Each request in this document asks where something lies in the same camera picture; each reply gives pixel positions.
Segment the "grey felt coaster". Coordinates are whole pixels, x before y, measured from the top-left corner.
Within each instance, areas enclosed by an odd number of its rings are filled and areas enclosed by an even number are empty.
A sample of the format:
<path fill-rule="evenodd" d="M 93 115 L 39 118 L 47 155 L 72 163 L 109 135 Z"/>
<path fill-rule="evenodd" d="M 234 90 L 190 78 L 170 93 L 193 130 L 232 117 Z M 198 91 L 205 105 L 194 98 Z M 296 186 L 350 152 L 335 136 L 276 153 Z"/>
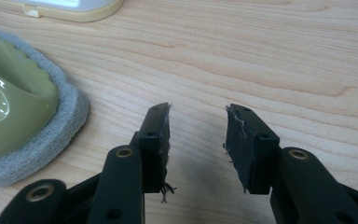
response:
<path fill-rule="evenodd" d="M 69 144 L 87 119 L 89 101 L 41 52 L 15 35 L 0 32 L 0 38 L 22 50 L 47 72 L 59 96 L 56 111 L 45 127 L 22 147 L 0 157 L 0 187 L 6 187 L 43 168 Z"/>

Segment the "cream plastic tray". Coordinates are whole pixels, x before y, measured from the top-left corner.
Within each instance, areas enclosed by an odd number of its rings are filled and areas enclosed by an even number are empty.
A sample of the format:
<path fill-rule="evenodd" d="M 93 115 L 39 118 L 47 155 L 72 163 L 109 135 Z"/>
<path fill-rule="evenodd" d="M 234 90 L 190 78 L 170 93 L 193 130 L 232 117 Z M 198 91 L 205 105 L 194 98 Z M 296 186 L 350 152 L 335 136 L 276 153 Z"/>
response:
<path fill-rule="evenodd" d="M 0 8 L 40 18 L 91 22 L 112 16 L 125 0 L 0 0 Z"/>

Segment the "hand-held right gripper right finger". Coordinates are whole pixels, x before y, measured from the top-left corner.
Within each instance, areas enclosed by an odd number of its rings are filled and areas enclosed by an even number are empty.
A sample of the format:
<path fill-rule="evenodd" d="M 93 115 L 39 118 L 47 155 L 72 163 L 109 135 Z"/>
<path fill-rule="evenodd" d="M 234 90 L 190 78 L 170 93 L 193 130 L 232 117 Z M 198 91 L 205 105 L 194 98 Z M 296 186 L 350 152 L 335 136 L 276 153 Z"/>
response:
<path fill-rule="evenodd" d="M 224 148 L 243 188 L 268 195 L 277 224 L 358 224 L 358 190 L 342 185 L 305 149 L 280 147 L 257 114 L 228 105 Z"/>

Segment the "green ceramic dish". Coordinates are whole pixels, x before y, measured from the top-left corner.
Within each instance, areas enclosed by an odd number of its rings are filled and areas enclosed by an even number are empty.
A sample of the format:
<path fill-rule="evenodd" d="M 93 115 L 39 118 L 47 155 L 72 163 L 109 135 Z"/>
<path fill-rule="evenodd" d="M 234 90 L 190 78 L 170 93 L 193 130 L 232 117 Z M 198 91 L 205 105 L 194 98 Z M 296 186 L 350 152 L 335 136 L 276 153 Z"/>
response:
<path fill-rule="evenodd" d="M 36 136 L 58 102 L 58 88 L 49 74 L 0 38 L 0 157 Z"/>

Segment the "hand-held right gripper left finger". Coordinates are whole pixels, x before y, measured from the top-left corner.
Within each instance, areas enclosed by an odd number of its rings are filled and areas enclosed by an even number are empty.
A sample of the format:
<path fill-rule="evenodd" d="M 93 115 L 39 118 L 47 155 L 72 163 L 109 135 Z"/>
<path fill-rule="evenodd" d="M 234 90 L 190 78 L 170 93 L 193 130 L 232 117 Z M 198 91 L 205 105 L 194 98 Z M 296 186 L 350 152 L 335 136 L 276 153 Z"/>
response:
<path fill-rule="evenodd" d="M 145 224 L 145 195 L 165 190 L 170 149 L 170 105 L 150 107 L 127 145 L 111 149 L 87 224 Z"/>

